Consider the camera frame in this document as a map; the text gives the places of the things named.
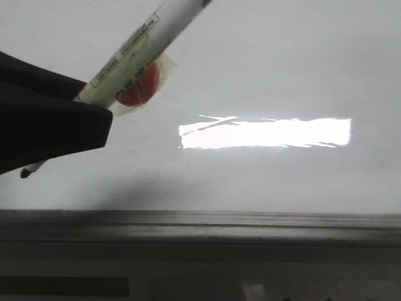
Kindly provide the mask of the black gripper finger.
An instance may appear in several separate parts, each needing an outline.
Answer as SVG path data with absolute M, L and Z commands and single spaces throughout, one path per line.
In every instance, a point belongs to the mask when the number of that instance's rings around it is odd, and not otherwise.
M 1 173 L 104 147 L 113 115 L 94 105 L 1 84 Z
M 19 60 L 1 52 L 1 82 L 32 92 L 73 100 L 86 83 Z

